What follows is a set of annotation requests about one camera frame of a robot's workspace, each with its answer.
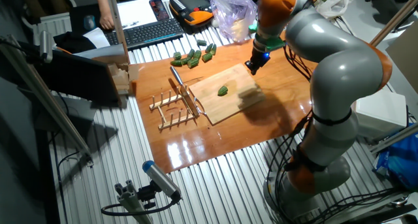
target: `wooden tabletop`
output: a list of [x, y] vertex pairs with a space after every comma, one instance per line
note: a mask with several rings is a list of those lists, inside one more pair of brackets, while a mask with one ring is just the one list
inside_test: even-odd
[[[251, 57], [252, 40], [244, 44], [230, 44], [217, 49], [213, 60], [194, 69], [187, 65], [176, 67], [183, 82], [194, 84], [224, 71]], [[259, 69], [253, 79], [266, 95], [266, 100], [211, 125], [205, 116], [160, 131], [161, 116], [151, 111], [152, 96], [160, 101], [161, 93], [169, 97], [175, 92], [177, 81], [170, 72], [171, 59], [136, 64], [138, 80], [133, 82], [138, 107], [150, 142], [154, 161], [165, 172], [194, 165], [290, 133], [299, 120], [310, 111], [309, 82], [287, 62], [283, 49], [270, 54], [271, 60]], [[305, 61], [312, 70], [316, 63]], [[183, 102], [163, 106], [167, 119], [178, 115]]]

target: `person's hand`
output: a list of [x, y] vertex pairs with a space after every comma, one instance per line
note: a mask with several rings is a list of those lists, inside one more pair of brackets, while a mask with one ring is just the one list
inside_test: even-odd
[[103, 29], [114, 29], [113, 18], [110, 12], [101, 13], [100, 25]]

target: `smartphone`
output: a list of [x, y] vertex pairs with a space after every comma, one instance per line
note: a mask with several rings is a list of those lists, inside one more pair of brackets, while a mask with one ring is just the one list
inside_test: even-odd
[[154, 11], [157, 21], [162, 21], [170, 18], [169, 14], [165, 10], [162, 0], [151, 0], [150, 5]]

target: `keyboard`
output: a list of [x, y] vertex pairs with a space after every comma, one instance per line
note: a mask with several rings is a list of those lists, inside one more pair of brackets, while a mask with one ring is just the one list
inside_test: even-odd
[[[184, 34], [175, 18], [124, 29], [123, 33], [130, 50], [177, 39], [183, 37]], [[105, 36], [110, 45], [119, 43], [115, 31], [106, 33]]]

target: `knife blade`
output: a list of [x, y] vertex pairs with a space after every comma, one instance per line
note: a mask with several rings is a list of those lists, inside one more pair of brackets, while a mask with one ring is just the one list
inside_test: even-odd
[[196, 105], [195, 105], [195, 103], [193, 102], [193, 100], [191, 99], [190, 95], [189, 95], [189, 94], [187, 93], [187, 91], [185, 90], [185, 87], [184, 87], [184, 85], [183, 85], [183, 81], [182, 81], [182, 79], [180, 78], [180, 75], [178, 74], [178, 72], [176, 71], [176, 69], [175, 69], [173, 66], [171, 66], [171, 67], [170, 67], [170, 70], [171, 70], [172, 74], [174, 75], [174, 77], [176, 78], [177, 82], [178, 82], [178, 83], [179, 83], [179, 85], [180, 85], [180, 93], [182, 94], [183, 99], [184, 99], [184, 101], [185, 101], [186, 105], [187, 105], [187, 106], [189, 107], [189, 109], [191, 110], [191, 113], [192, 113], [195, 117], [198, 117], [198, 116], [199, 116], [199, 113], [197, 112]]

